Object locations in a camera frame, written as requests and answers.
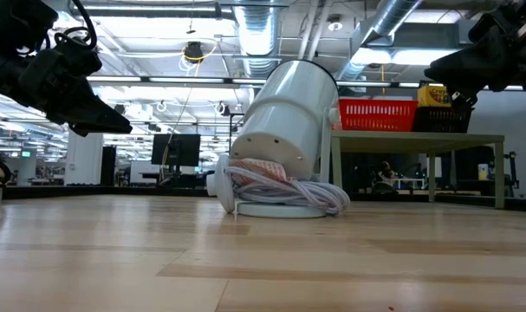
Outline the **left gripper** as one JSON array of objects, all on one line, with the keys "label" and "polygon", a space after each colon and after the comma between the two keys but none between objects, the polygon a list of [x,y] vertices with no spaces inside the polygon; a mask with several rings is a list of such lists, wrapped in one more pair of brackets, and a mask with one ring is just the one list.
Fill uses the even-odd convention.
[{"label": "left gripper", "polygon": [[46,113],[55,123],[68,124],[81,137],[91,133],[131,133],[130,121],[95,95],[84,76],[72,77],[56,86],[32,77],[27,67],[33,56],[0,49],[0,94]]}]

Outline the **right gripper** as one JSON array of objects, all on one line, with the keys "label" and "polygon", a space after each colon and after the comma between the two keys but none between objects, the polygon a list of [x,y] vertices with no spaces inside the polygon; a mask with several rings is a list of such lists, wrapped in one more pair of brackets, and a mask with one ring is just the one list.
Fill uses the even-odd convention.
[{"label": "right gripper", "polygon": [[447,87],[453,109],[472,109],[479,91],[526,91],[526,8],[497,8],[471,28],[473,46],[433,61],[425,77]]}]

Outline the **green yellow crayon box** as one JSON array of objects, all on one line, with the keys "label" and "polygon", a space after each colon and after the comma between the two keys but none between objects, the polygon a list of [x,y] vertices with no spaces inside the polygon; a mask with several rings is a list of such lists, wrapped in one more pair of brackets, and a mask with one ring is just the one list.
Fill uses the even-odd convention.
[{"label": "green yellow crayon box", "polygon": [[417,91],[418,107],[451,107],[447,88],[430,84],[422,85]]}]

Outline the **black mesh basket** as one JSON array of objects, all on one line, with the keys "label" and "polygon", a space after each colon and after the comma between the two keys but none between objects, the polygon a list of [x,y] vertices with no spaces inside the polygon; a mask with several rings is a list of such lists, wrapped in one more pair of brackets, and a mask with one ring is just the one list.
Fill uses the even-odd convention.
[{"label": "black mesh basket", "polygon": [[472,110],[452,107],[418,107],[412,131],[422,133],[467,133]]}]

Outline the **red mesh basket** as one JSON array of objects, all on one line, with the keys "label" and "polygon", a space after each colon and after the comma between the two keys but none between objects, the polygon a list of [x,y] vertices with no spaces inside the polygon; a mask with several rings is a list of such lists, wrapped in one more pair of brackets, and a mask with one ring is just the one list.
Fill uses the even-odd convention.
[{"label": "red mesh basket", "polygon": [[417,107],[416,101],[341,98],[341,128],[346,131],[410,132]]}]

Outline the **white desk lamp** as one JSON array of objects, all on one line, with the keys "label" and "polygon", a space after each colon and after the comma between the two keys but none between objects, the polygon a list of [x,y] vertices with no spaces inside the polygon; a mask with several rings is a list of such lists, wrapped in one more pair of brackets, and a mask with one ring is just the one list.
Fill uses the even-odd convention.
[{"label": "white desk lamp", "polygon": [[322,138],[339,120],[339,89],[326,69],[304,60],[278,65],[207,176],[208,194],[226,212],[249,217],[340,214],[349,196],[320,178]]}]

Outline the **tall black cabinet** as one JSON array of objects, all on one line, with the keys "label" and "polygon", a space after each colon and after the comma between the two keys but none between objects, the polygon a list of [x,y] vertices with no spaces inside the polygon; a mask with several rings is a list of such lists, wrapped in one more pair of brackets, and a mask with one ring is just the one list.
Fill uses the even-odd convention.
[{"label": "tall black cabinet", "polygon": [[104,146],[101,159],[101,184],[114,185],[114,171],[116,167],[116,147]]}]

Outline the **black computer monitor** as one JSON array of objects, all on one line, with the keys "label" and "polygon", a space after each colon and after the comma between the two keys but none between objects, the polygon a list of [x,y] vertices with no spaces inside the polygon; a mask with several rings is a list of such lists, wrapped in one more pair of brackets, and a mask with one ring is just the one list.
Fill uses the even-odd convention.
[{"label": "black computer monitor", "polygon": [[200,143],[199,134],[155,134],[151,163],[165,166],[197,166]]}]

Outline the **black upright robot stand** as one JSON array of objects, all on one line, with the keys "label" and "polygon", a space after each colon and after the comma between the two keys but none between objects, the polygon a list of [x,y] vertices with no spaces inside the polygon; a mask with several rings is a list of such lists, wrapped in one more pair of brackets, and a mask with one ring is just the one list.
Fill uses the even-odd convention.
[{"label": "black upright robot stand", "polygon": [[516,153],[510,151],[505,155],[505,158],[510,162],[510,196],[514,197],[514,190],[520,188],[520,181],[516,175]]}]

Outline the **person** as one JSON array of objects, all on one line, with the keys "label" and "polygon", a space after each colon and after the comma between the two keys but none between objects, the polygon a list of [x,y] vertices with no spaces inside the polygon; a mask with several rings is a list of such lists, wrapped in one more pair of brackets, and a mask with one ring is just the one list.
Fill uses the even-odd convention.
[{"label": "person", "polygon": [[396,178],[396,172],[392,169],[388,161],[383,161],[380,165],[379,178],[381,181],[391,184]]}]

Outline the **black aluminium rig frame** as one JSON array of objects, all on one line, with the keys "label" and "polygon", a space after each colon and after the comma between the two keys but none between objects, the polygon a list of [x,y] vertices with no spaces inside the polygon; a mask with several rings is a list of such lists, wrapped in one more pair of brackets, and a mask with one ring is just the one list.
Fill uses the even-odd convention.
[{"label": "black aluminium rig frame", "polygon": [[[78,186],[7,186],[3,190],[3,199],[29,199],[29,198],[56,198],[88,195],[130,195],[130,196],[163,196],[163,197],[197,197],[208,198],[206,190],[191,189],[163,189],[154,187],[109,187],[97,185]],[[366,194],[351,193],[350,199],[354,201],[370,202],[415,202],[428,201],[428,192],[413,192],[408,194]],[[435,193],[435,201],[455,205],[473,205],[493,207],[493,197],[471,196],[460,194]],[[504,209],[506,211],[526,212],[526,199],[506,198]]]}]

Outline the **slanted silver ceiling duct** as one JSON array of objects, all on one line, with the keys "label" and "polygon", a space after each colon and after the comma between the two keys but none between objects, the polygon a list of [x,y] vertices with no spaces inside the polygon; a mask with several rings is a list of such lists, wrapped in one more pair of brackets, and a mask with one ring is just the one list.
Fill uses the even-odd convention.
[{"label": "slanted silver ceiling duct", "polygon": [[393,45],[395,32],[403,22],[420,6],[423,0],[381,0],[373,16],[358,22],[349,42],[351,55],[337,72],[335,79],[354,81],[371,63],[371,49],[367,45],[379,42],[380,46]]}]

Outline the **wide silver ceiling duct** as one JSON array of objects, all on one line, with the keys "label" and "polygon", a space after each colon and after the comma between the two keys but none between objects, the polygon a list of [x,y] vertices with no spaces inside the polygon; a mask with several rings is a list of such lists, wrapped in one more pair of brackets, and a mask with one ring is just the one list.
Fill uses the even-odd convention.
[{"label": "wide silver ceiling duct", "polygon": [[232,11],[244,72],[251,78],[267,78],[277,65],[276,44],[280,8],[278,0],[237,0]]}]

